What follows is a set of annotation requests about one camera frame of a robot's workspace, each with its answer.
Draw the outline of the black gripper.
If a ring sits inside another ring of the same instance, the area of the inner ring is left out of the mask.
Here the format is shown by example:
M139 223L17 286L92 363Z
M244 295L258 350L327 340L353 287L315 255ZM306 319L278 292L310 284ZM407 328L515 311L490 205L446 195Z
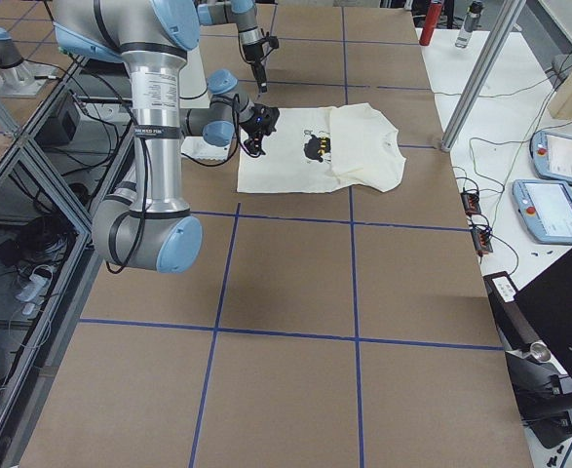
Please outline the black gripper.
M254 28L241 33L241 46L245 62L251 65L258 92L266 93L268 81L263 64L264 60L280 47L278 37L263 29Z
M248 135L243 141L243 148L248 156L260 157L266 154L262 146L263 138L276 130L279 117L278 107L255 103L249 108L249 116L241 118L240 125Z

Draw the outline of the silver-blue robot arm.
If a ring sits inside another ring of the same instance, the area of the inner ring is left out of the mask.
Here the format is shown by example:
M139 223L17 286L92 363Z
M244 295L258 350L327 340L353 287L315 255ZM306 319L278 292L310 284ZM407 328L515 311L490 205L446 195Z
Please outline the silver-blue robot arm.
M237 142L250 156L263 152L280 116L251 100L228 70L207 80L210 104L180 104L180 73L200 43L202 26L237 27L244 61L260 92L263 61L279 46L258 26L251 1L57 1L54 27L68 53L121 63L131 81L134 166L99 203L93 220L96 251L111 272L126 267L180 273L196 260L200 221L182 196L182 142L201 137L225 147Z
M235 24L241 58L250 67L258 92L268 91L265 61L280 48L279 38L262 29L252 0L209 1L197 4L200 25Z

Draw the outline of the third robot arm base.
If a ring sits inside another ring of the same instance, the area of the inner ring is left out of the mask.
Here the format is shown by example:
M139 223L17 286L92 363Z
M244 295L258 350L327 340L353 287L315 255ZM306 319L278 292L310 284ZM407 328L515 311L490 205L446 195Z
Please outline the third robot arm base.
M34 98L56 77L55 66L26 61L9 32L0 27L0 97Z

